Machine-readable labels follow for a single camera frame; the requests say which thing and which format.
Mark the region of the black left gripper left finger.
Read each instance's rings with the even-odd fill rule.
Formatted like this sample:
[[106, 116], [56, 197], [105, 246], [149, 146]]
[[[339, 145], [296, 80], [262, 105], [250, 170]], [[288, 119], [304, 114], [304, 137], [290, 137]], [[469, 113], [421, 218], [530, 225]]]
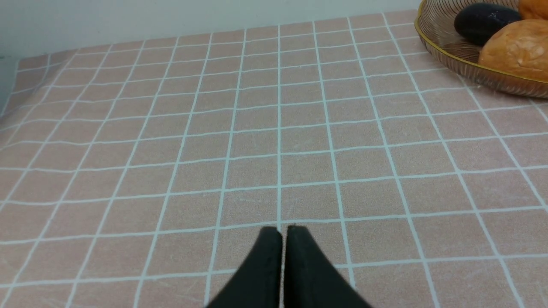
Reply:
[[283, 238], [275, 227], [260, 229], [251, 251], [208, 308], [277, 308]]

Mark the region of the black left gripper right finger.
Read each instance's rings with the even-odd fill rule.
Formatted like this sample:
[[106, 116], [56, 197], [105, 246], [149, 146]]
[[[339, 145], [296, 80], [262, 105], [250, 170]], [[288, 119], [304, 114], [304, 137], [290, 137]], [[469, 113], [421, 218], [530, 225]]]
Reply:
[[286, 308], [370, 308], [335, 269], [305, 226], [286, 234], [283, 303]]

